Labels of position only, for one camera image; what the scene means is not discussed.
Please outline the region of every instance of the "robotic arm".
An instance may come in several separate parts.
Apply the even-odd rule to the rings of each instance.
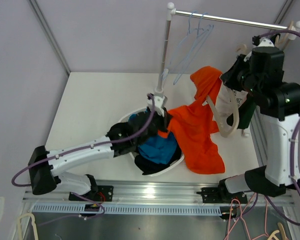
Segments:
[[[239,108],[239,128],[247,128],[256,106],[259,106],[266,127],[267,166],[249,170],[244,174],[223,179],[219,193],[224,202],[238,192],[253,191],[270,197],[294,189],[292,179],[300,187],[298,163],[290,162],[290,144],[293,131],[300,119],[300,85],[283,82],[284,52],[274,47],[267,38],[254,38],[256,46],[248,55],[239,55],[231,69],[220,78],[223,84],[235,91],[247,91],[248,98]],[[117,123],[109,132],[93,141],[68,149],[47,151],[45,146],[37,147],[29,165],[47,161],[29,169],[32,193],[42,195],[51,191],[74,192],[94,200],[98,192],[96,180],[91,175],[79,176],[67,170],[99,159],[110,159],[136,150],[158,130],[166,131],[170,116],[164,105],[165,96],[151,96],[147,112],[139,113],[128,122]],[[151,112],[153,119],[145,131],[128,141],[140,131]],[[232,117],[227,122],[231,125]]]
[[[28,165],[46,161],[29,169],[32,193],[42,195],[52,191],[65,191],[95,200],[98,192],[95,178],[89,174],[76,175],[67,170],[91,161],[111,159],[133,152],[149,137],[157,135],[158,130],[166,132],[170,118],[164,107],[167,98],[155,95],[150,98],[146,112],[138,113],[127,122],[113,125],[101,138],[67,149],[47,151],[45,146],[37,147]]]
[[[257,47],[248,55],[239,55],[220,78],[228,88],[248,92],[239,108],[239,126],[243,129],[259,106],[266,131],[267,165],[221,180],[219,190],[225,200],[246,191],[276,197],[285,194],[286,188],[295,188],[292,178],[300,187],[298,162],[290,162],[291,141],[298,147],[298,136],[293,140],[292,134],[300,119],[300,85],[283,82],[284,52],[270,39],[254,37],[253,43]],[[227,122],[231,124],[232,116]]]

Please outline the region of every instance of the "white basket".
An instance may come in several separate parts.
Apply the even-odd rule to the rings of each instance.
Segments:
[[[136,109],[132,112],[129,112],[128,114],[126,114],[122,118],[120,118],[119,123],[127,122],[129,117],[132,114],[137,114],[137,113],[140,113],[140,112],[144,112],[146,110],[147,110],[146,107],[141,107],[141,108],[138,108],[138,109]],[[134,161],[137,153],[129,152],[129,155],[132,158],[132,160]],[[159,176],[161,174],[164,174],[164,173],[168,172],[169,170],[173,169],[175,166],[177,166],[179,163],[181,163],[184,159],[185,159],[185,155],[182,153],[180,159],[178,159],[178,160],[174,161],[173,163],[171,163],[171,165],[169,167],[167,167],[166,169],[164,169],[162,171],[159,171],[159,172],[156,172],[156,173],[153,173],[153,174],[150,174],[150,175],[147,175],[147,176],[155,177],[155,176]]]

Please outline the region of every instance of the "orange shirt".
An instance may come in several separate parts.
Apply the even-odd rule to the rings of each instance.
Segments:
[[[208,104],[202,106],[207,95],[216,104],[221,87],[221,71],[205,66],[191,74],[190,79],[196,86],[195,101],[168,111],[173,116],[167,132],[158,134],[166,138],[173,132],[184,156],[186,166],[197,174],[221,174],[225,164],[218,154],[218,146],[211,141],[210,134],[219,131],[213,121],[213,113]]]

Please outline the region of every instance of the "metal rod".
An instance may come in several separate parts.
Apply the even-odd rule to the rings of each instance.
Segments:
[[[161,59],[159,80],[158,80],[158,85],[156,87],[156,91],[158,91],[158,92],[162,92],[163,73],[164,73],[165,65],[166,65],[166,56],[167,56],[167,49],[168,49],[170,25],[171,25],[171,20],[167,20],[165,23],[164,44],[163,44],[163,50],[162,50],[162,59]]]
[[[288,27],[281,26],[277,24],[267,24],[267,23],[261,23],[261,22],[255,22],[255,21],[246,21],[246,20],[239,20],[239,19],[232,19],[227,17],[220,17],[220,16],[211,16],[211,15],[202,15],[198,13],[191,13],[187,11],[175,11],[175,15],[179,16],[186,16],[186,17],[194,17],[194,18],[203,18],[207,20],[213,20],[213,21],[219,21],[219,22],[225,22],[225,23],[231,23],[231,24],[239,24],[239,25],[246,25],[251,27],[257,27],[257,28],[263,28],[263,29],[275,29],[275,30],[285,30]]]
[[[276,17],[276,19],[274,21],[275,24],[281,24],[284,21],[288,12],[291,10],[291,8],[295,2],[296,2],[296,0],[286,0],[285,1],[278,16]]]
[[[46,36],[47,40],[49,41],[56,57],[58,58],[58,60],[62,64],[65,72],[69,76],[71,73],[69,65],[68,65],[66,58],[65,58],[64,54],[62,53],[61,48],[58,45],[58,42],[56,41],[56,38],[53,35],[53,33],[48,25],[48,22],[44,16],[43,12],[41,11],[37,1],[36,0],[27,0],[27,1],[29,2],[30,7],[33,10],[33,13],[34,13],[36,19],[38,20],[38,22],[44,32],[44,35]]]

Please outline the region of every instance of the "pink cable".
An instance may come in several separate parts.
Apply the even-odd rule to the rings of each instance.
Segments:
[[[237,222],[238,222],[238,221],[236,221],[236,222],[232,225],[232,227],[231,227],[231,229],[230,229],[231,213],[232,213],[232,209],[233,209],[232,207],[233,207],[233,203],[234,203],[234,202],[237,202],[237,203],[239,204],[239,208],[240,208],[240,217],[239,217],[239,219],[242,220],[243,223],[244,223],[244,227],[245,227],[246,233],[248,234],[249,240],[256,240],[256,239],[261,238],[261,237],[269,237],[269,234],[267,233],[268,201],[267,201],[266,198],[265,198],[266,205],[265,205],[265,216],[264,216],[264,219],[265,219],[265,220],[264,220],[264,232],[265,232],[264,234],[261,234],[261,235],[255,237],[255,238],[251,239],[250,233],[249,233],[249,230],[248,230],[248,227],[247,227],[247,223],[246,223],[246,221],[243,219],[243,213],[244,213],[244,211],[246,210],[246,208],[248,207],[248,205],[251,203],[251,201],[252,201],[252,199],[254,198],[255,195],[256,195],[256,193],[254,193],[254,194],[252,195],[252,197],[250,198],[249,202],[246,204],[246,206],[245,206],[245,208],[244,208],[243,210],[242,210],[242,208],[241,208],[241,203],[240,203],[240,201],[239,201],[238,199],[233,199],[233,200],[231,201],[231,205],[230,205],[230,215],[229,215],[229,222],[228,222],[227,234],[226,234],[226,236],[225,236],[225,238],[224,238],[223,240],[229,240],[229,234],[231,233],[231,231],[234,229],[235,225],[236,225]]]

